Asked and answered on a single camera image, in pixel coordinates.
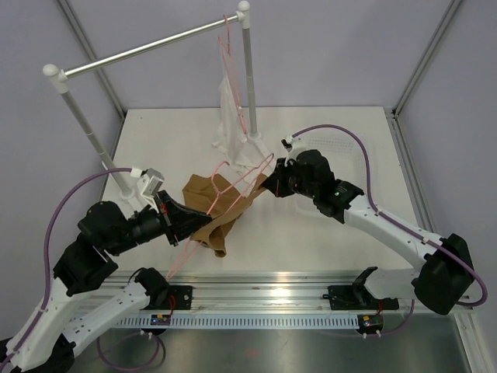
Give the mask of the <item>brown tank top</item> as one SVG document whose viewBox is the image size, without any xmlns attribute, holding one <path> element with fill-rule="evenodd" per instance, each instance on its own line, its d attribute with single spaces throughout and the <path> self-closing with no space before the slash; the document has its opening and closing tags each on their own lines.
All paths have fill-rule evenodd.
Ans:
<svg viewBox="0 0 497 373">
<path fill-rule="evenodd" d="M 216 186 L 220 191 L 225 189 L 227 191 L 221 193 L 215 200 L 217 193 L 211 178 L 193 174 L 182 189 L 186 206 L 204 213 L 210 211 L 213 221 L 194 233 L 191 239 L 212 249 L 215 256 L 225 257 L 227 255 L 225 239 L 228 233 L 235 222 L 252 206 L 253 201 L 266 191 L 262 186 L 266 179 L 265 174 L 259 175 L 248 196 L 244 197 L 235 186 L 217 174 L 214 176 Z"/>
</svg>

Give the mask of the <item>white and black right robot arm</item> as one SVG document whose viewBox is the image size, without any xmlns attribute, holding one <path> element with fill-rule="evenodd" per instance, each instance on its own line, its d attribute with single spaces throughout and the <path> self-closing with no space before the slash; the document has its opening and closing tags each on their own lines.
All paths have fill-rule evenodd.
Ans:
<svg viewBox="0 0 497 373">
<path fill-rule="evenodd" d="M 359 187 L 335 178 L 317 150 L 278 159 L 262 187 L 279 198 L 299 194 L 311 199 L 324 216 L 368 234 L 411 265 L 409 270 L 365 269 L 353 282 L 352 296 L 359 307 L 369 308 L 387 298 L 413 298 L 446 315 L 461 305 L 464 293 L 478 279 L 462 237 L 444 238 L 382 211 Z"/>
</svg>

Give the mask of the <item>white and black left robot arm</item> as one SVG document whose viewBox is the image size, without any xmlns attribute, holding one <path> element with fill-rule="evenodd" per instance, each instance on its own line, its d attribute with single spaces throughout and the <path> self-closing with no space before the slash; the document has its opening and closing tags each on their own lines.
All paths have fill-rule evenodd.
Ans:
<svg viewBox="0 0 497 373">
<path fill-rule="evenodd" d="M 155 203 L 131 218 L 110 201 L 89 208 L 76 240 L 49 272 L 50 290 L 18 334 L 1 342 L 2 366 L 11 364 L 14 372 L 66 372 L 86 347 L 127 315 L 176 305 L 168 281 L 150 267 L 109 301 L 81 318 L 75 315 L 117 270 L 114 256 L 163 235 L 176 246 L 212 221 L 165 191 L 155 195 Z"/>
</svg>

